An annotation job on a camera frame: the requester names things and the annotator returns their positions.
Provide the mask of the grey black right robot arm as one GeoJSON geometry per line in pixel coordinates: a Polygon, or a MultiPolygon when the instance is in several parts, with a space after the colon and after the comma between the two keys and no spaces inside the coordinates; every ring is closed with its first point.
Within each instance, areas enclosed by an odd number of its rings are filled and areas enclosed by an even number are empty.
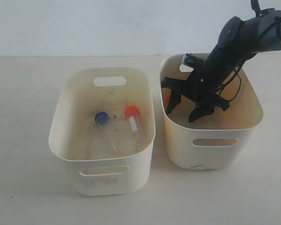
{"type": "Polygon", "coordinates": [[[182,64],[192,68],[185,80],[165,77],[162,88],[171,90],[165,113],[169,115],[186,97],[195,103],[190,123],[214,113],[226,111],[230,100],[221,92],[238,76],[244,63],[258,53],[281,50],[281,10],[269,8],[243,21],[234,16],[224,25],[216,46],[206,59],[187,53],[182,64]]]}

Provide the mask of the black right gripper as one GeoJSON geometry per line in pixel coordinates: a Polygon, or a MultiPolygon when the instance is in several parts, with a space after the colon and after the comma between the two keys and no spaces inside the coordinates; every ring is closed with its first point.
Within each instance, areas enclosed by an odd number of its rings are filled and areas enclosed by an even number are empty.
{"type": "Polygon", "coordinates": [[[163,78],[161,87],[171,90],[165,113],[169,115],[181,103],[182,96],[196,104],[189,115],[189,123],[212,115],[215,107],[226,111],[229,108],[228,100],[216,92],[228,76],[229,52],[216,46],[203,64],[193,69],[185,80],[163,78]]]}

